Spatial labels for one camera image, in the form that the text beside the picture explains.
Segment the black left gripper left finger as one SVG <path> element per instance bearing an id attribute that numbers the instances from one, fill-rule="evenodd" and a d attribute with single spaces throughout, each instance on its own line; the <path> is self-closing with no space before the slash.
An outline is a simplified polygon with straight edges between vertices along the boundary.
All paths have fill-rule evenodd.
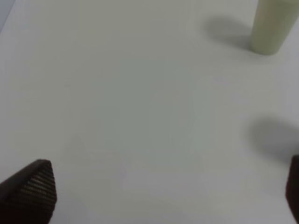
<path id="1" fill-rule="evenodd" d="M 57 203 L 49 160 L 38 159 L 0 183 L 2 224 L 48 224 Z"/>

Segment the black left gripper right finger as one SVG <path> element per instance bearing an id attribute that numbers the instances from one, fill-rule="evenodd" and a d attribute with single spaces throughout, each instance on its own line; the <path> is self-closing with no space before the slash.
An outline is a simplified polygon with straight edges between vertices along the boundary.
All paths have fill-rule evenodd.
<path id="1" fill-rule="evenodd" d="M 294 155 L 291 160 L 289 175 L 286 183 L 285 197 L 296 221 L 299 223 L 299 156 Z"/>

